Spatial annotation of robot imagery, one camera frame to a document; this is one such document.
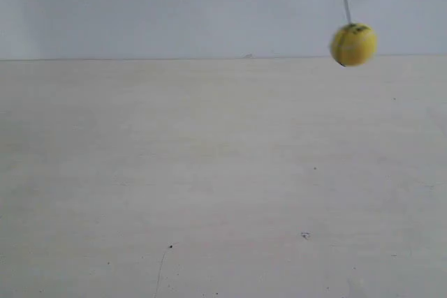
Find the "yellow tennis ball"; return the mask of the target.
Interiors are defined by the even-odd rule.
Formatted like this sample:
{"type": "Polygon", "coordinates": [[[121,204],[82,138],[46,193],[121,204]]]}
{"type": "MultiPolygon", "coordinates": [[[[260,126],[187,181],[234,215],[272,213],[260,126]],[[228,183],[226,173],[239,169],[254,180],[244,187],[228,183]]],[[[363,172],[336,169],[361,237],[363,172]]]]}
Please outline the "yellow tennis ball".
{"type": "Polygon", "coordinates": [[[366,24],[351,23],[342,26],[332,37],[330,54],[341,66],[359,66],[376,53],[375,31],[366,24]]]}

